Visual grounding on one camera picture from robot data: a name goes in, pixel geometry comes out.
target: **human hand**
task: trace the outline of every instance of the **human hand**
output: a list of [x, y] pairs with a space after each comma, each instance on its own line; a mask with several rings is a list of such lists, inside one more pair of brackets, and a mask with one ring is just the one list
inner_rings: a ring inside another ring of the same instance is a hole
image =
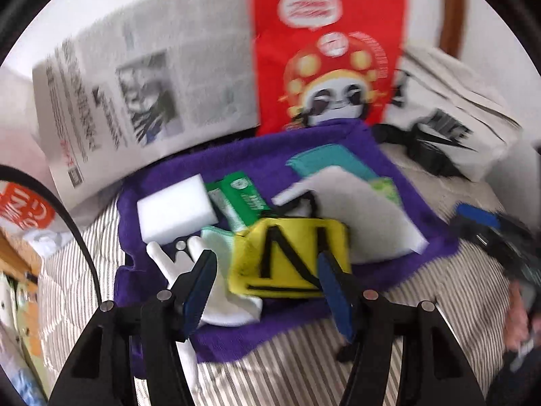
[[[541, 314], [536, 314], [532, 319], [532, 329], [536, 332], [536, 346], [541, 345]], [[518, 351], [520, 344], [528, 340], [528, 313], [520, 296], [520, 283], [512, 281], [509, 284], [509, 309], [505, 317], [504, 343], [510, 351]]]

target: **striped fabric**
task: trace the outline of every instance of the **striped fabric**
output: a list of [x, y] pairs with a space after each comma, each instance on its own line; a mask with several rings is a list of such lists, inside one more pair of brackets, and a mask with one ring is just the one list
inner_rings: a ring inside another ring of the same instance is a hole
[[[409, 160], [401, 147], [383, 145], [382, 149], [441, 218], [448, 220], [459, 201], [489, 210], [501, 209], [486, 183], [438, 179]], [[113, 298], [115, 271], [123, 262], [117, 226], [113, 202], [84, 233], [99, 272], [104, 300]], [[431, 262], [386, 297], [408, 305], [436, 300], [486, 393], [501, 365], [507, 285], [493, 259], [479, 248], [462, 243], [457, 255]], [[39, 302], [44, 360], [52, 385], [96, 309], [90, 274], [74, 243], [45, 262]], [[332, 319], [323, 319], [282, 333], [239, 361], [200, 364], [194, 400], [196, 404], [215, 406], [337, 405], [351, 371], [350, 364], [334, 359], [343, 343]], [[401, 341], [397, 339], [386, 406], [396, 403], [400, 362]], [[136, 380], [136, 391], [140, 405], [149, 405], [145, 381]]]

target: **white speech bubble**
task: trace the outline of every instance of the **white speech bubble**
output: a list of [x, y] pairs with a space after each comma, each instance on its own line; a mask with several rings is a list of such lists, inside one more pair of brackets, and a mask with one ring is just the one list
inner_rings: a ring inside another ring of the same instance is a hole
[[336, 23], [342, 16], [340, 0], [280, 0], [278, 16], [289, 27], [315, 29]]

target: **yellow bag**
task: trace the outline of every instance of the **yellow bag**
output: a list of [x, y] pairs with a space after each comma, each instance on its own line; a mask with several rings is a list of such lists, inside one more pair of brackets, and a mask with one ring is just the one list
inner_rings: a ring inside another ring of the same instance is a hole
[[340, 221], [262, 218], [235, 236], [229, 290], [263, 298], [321, 297], [317, 256], [323, 251], [351, 273], [348, 231]]

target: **purple cloth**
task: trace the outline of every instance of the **purple cloth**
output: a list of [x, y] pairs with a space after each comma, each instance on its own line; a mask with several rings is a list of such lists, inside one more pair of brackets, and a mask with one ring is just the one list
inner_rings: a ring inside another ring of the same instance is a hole
[[[378, 264], [358, 265], [353, 273], [360, 286], [376, 290], [393, 287], [423, 264], [439, 256], [454, 254], [458, 240], [447, 224], [438, 218], [415, 188], [379, 150], [369, 128], [358, 120], [334, 120], [314, 128], [244, 139], [198, 153], [181, 155], [142, 169], [125, 180], [118, 199], [118, 236], [122, 249], [133, 259], [120, 267], [115, 278], [115, 301], [131, 305], [147, 300], [167, 282], [147, 256], [141, 239], [137, 200], [196, 174], [214, 182], [235, 171], [244, 171], [261, 196], [271, 198], [300, 180], [286, 162], [294, 155], [328, 143], [345, 146], [379, 176], [391, 177], [400, 193], [404, 209], [429, 242], [423, 254], [411, 253]], [[264, 301], [261, 321], [238, 328], [205, 325], [190, 338], [199, 362], [229, 362], [242, 358], [276, 334], [330, 315], [323, 299]], [[135, 346], [132, 368], [144, 377], [140, 346]]]

